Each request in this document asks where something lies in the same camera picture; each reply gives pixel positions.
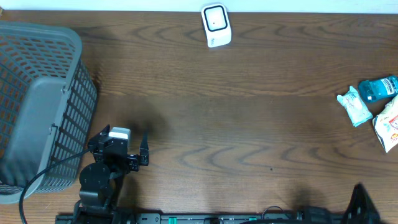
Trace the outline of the grey plastic shopping basket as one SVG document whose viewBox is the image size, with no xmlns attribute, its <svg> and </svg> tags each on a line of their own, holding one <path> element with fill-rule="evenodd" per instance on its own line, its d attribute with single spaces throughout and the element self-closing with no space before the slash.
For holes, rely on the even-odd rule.
<svg viewBox="0 0 398 224">
<path fill-rule="evenodd" d="M 1 203 L 74 183 L 97 91 L 71 29 L 1 22 Z"/>
</svg>

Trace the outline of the yellow snack bag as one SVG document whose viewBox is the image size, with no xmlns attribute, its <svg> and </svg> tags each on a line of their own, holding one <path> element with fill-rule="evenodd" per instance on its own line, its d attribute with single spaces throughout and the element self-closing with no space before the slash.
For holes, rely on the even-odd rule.
<svg viewBox="0 0 398 224">
<path fill-rule="evenodd" d="M 397 145 L 397 96 L 373 119 L 373 126 L 378 140 L 388 153 Z"/>
</svg>

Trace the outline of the green wet wipes pack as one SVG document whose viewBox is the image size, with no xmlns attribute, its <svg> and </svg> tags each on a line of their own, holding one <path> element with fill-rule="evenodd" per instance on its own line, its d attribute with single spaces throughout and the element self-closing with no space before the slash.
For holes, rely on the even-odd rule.
<svg viewBox="0 0 398 224">
<path fill-rule="evenodd" d="M 345 108 L 354 127 L 358 127 L 373 118 L 372 113 L 361 99 L 359 92 L 353 86 L 349 87 L 345 95 L 337 95 L 336 99 Z"/>
</svg>

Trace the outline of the blue mouthwash bottle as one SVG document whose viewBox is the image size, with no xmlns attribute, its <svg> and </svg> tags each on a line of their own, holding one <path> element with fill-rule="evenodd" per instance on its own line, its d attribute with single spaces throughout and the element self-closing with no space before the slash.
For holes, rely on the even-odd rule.
<svg viewBox="0 0 398 224">
<path fill-rule="evenodd" d="M 397 95 L 397 76 L 365 80 L 359 83 L 358 89 L 362 99 L 367 103 L 395 97 Z"/>
</svg>

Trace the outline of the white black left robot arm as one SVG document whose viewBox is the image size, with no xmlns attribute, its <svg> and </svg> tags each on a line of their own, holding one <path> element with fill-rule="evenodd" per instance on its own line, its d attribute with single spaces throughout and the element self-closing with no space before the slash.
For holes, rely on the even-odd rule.
<svg viewBox="0 0 398 224">
<path fill-rule="evenodd" d="M 131 130 L 107 125 L 88 141 L 95 162 L 79 176 L 80 200 L 75 204 L 72 223 L 135 223 L 132 211 L 117 206 L 124 178 L 149 165 L 147 132 L 143 134 L 139 154 L 129 154 Z"/>
</svg>

